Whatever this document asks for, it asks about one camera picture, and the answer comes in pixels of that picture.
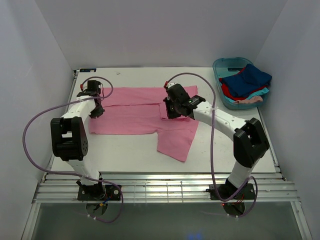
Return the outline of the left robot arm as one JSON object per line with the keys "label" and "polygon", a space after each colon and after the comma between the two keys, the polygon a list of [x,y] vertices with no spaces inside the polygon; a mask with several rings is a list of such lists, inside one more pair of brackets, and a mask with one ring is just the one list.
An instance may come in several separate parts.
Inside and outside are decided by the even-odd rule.
{"label": "left robot arm", "polygon": [[87,88],[77,95],[75,103],[61,117],[50,121],[52,151],[55,157],[68,163],[80,175],[79,183],[83,186],[94,186],[100,173],[90,160],[85,160],[89,150],[89,141],[84,123],[88,118],[96,119],[103,115],[102,83],[89,80]]}

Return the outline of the pink t shirt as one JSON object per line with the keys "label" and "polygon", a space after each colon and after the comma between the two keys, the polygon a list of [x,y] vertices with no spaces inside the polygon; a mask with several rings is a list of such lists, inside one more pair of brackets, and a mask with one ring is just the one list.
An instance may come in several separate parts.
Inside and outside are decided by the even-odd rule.
{"label": "pink t shirt", "polygon": [[198,121],[167,116],[161,87],[116,87],[103,99],[102,116],[90,119],[88,130],[96,135],[157,134],[157,151],[177,161],[187,160]]}

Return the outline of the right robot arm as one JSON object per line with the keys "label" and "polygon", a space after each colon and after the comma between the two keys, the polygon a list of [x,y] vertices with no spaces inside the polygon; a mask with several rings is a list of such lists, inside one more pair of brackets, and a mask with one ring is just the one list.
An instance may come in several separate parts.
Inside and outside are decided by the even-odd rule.
{"label": "right robot arm", "polygon": [[245,120],[215,109],[205,98],[189,96],[179,83],[166,83],[164,89],[167,97],[163,101],[169,119],[188,117],[210,126],[212,133],[220,131],[233,142],[233,169],[224,184],[213,186],[219,200],[233,199],[251,180],[254,167],[270,148],[261,122],[254,117]]}

